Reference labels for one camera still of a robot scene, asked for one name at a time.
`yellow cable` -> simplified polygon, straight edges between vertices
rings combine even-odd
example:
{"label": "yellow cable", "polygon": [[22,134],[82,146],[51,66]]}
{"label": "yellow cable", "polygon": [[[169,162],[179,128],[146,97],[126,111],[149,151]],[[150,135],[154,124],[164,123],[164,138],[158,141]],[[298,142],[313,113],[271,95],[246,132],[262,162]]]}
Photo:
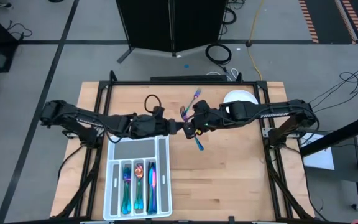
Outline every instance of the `yellow cable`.
{"label": "yellow cable", "polygon": [[[260,2],[259,8],[258,8],[258,10],[257,10],[256,13],[255,13],[255,17],[254,17],[254,21],[252,22],[251,33],[250,33],[250,36],[249,36],[248,43],[251,43],[252,36],[253,36],[253,34],[254,34],[254,28],[255,28],[256,20],[258,19],[259,11],[260,11],[260,9],[262,8],[263,4],[264,4],[264,0],[262,0],[262,1]],[[255,69],[256,72],[258,73],[259,78],[262,80],[262,74],[261,74],[261,72],[259,71],[259,69],[256,67],[256,64],[255,64],[255,62],[254,62],[254,58],[252,58],[251,52],[249,51],[249,47],[247,47],[247,52],[248,52],[248,56],[249,56],[249,58],[251,59],[251,62],[252,62],[252,64],[253,64],[253,66],[254,66],[254,69]]]}

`utensil organizer compartment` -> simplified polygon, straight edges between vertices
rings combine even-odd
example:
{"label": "utensil organizer compartment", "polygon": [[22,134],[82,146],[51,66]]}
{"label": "utensil organizer compartment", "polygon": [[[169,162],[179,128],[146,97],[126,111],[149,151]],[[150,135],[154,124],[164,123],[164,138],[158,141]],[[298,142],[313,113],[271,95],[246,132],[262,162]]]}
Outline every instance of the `utensil organizer compartment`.
{"label": "utensil organizer compartment", "polygon": [[[156,167],[156,198],[157,212],[147,213],[149,196],[149,163]],[[143,165],[142,201],[143,209],[135,209],[137,197],[137,177],[135,167]],[[130,167],[131,181],[129,183],[129,198],[131,210],[122,212],[124,199],[124,169]],[[172,193],[169,167],[169,137],[157,136],[132,140],[123,138],[119,143],[109,142],[108,159],[106,164],[106,183],[104,192],[103,218],[105,220],[128,220],[137,218],[167,217],[172,214]]]}

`wooden table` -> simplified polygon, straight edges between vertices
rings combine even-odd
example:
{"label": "wooden table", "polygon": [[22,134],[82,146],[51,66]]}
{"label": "wooden table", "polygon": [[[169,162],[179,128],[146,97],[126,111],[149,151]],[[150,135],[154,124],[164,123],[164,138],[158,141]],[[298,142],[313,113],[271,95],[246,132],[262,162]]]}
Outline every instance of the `wooden table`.
{"label": "wooden table", "polygon": [[[164,117],[181,120],[179,106],[189,103],[197,87],[202,88],[200,99],[206,100],[210,107],[218,107],[231,90],[240,88],[254,92],[251,86],[120,85],[112,89],[109,114],[146,114],[145,97],[156,94],[165,108]],[[93,111],[97,91],[98,82],[84,82],[77,106]],[[268,92],[271,102],[287,101],[281,82],[268,82]],[[150,99],[148,108],[156,104],[156,100]],[[100,113],[103,112],[104,102],[101,105]],[[285,120],[276,118],[276,125]],[[227,220],[231,215],[239,221],[274,220],[259,122],[254,121],[242,128],[208,132],[199,139],[204,151],[198,150],[194,140],[187,140],[183,131],[170,136],[173,213],[158,220]],[[78,145],[77,139],[69,140],[65,157]],[[95,220],[103,219],[107,145],[105,140],[93,206],[92,219]],[[287,145],[298,149],[294,139],[288,139]],[[288,189],[306,212],[313,215],[300,155],[286,149],[281,152]],[[51,215],[61,212],[78,189],[84,156],[85,150],[82,150],[63,167]],[[282,193],[277,189],[281,213],[285,217]],[[88,195],[89,188],[84,195],[81,214],[85,214]]]}

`white plate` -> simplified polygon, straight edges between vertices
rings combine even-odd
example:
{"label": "white plate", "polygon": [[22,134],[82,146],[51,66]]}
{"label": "white plate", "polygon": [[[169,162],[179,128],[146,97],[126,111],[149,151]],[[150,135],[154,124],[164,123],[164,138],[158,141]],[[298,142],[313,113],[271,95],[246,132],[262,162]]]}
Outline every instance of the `white plate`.
{"label": "white plate", "polygon": [[223,103],[229,103],[233,101],[249,101],[253,104],[258,104],[258,100],[253,94],[245,90],[233,90],[230,91],[223,99]]}

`table frame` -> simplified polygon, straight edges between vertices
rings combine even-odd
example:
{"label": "table frame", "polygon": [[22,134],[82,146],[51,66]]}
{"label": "table frame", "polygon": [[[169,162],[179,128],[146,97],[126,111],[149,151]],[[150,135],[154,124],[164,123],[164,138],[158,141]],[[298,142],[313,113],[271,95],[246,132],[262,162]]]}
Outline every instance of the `table frame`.
{"label": "table frame", "polygon": [[[110,101],[111,101],[111,94],[113,86],[116,85],[247,85],[252,86],[255,97],[258,100],[258,102],[261,102],[259,90],[262,90],[262,93],[264,95],[264,101],[265,103],[270,103],[269,98],[269,92],[267,88],[267,82],[266,81],[255,81],[255,82],[245,82],[242,80],[241,73],[239,74],[238,78],[234,82],[211,82],[211,81],[118,81],[114,72],[110,71],[110,77],[107,81],[100,81],[98,86],[98,93],[96,97],[96,102],[94,106],[94,111],[98,112],[101,106],[102,97],[103,97],[103,91],[107,91],[106,94],[106,100],[104,104],[104,115],[108,115]],[[271,128],[275,127],[275,123],[273,118],[268,118],[268,123]],[[260,124],[260,134],[263,136],[262,128],[265,128],[265,122],[264,119],[259,120]],[[27,221],[27,222],[16,222],[16,224],[41,224],[41,223],[72,223],[72,224],[79,224],[83,222],[91,222],[91,216],[92,216],[92,209],[93,209],[93,202],[94,202],[94,196],[96,192],[96,183],[98,179],[98,173],[99,173],[99,166],[101,162],[101,153],[103,148],[103,139],[104,135],[101,135],[99,138],[100,140],[100,146],[96,149],[96,155],[94,157],[94,163],[92,168],[90,169],[90,162],[91,162],[91,152],[92,149],[87,148],[86,154],[85,154],[85,160],[83,165],[83,170],[81,173],[81,180],[80,180],[80,187],[77,190],[76,194],[71,199],[70,203],[65,207],[65,209],[58,214],[55,217],[50,217],[50,219],[46,220],[34,220],[34,221]],[[270,156],[270,148],[267,145],[267,142],[264,141],[264,154],[265,154],[265,161],[271,161],[272,158]],[[296,207],[299,207],[299,204],[296,202],[296,199],[291,194],[291,192],[287,189],[287,183],[283,168],[283,161],[281,157],[281,153],[279,150],[275,151],[275,157],[277,158],[277,170],[275,170],[272,162],[266,162],[267,170],[268,170],[268,180],[270,185],[270,193],[272,196],[272,203],[273,203],[273,209],[274,209],[274,215],[275,215],[275,222],[280,223],[287,223],[287,224],[344,224],[340,222],[326,222],[326,221],[319,221],[314,220],[310,218],[310,216],[304,211],[304,210],[298,210],[293,207],[295,205]],[[83,200],[83,194],[87,187],[90,184],[90,192],[89,192],[89,199],[88,204],[86,207],[86,214],[85,216],[80,215],[81,211],[81,205]],[[276,184],[279,186],[279,188],[283,192],[283,199],[284,199],[284,205],[285,205],[285,212],[287,214],[286,217],[283,217],[281,215],[280,206],[278,202],[278,196],[277,196],[277,189]],[[292,210],[296,211],[298,216],[300,218],[293,218]],[[246,224],[256,224],[257,222],[253,221],[235,221],[234,217],[228,217],[228,221],[189,221],[189,220],[176,220],[176,221],[155,221],[152,219],[146,219],[144,221],[142,220],[119,220],[114,222],[109,221],[101,221],[100,223],[145,223],[145,224],[151,224],[151,223],[160,223],[160,224],[171,224],[171,223],[194,223],[194,224],[204,224],[204,223],[227,223],[235,224],[235,223],[246,223]]]}

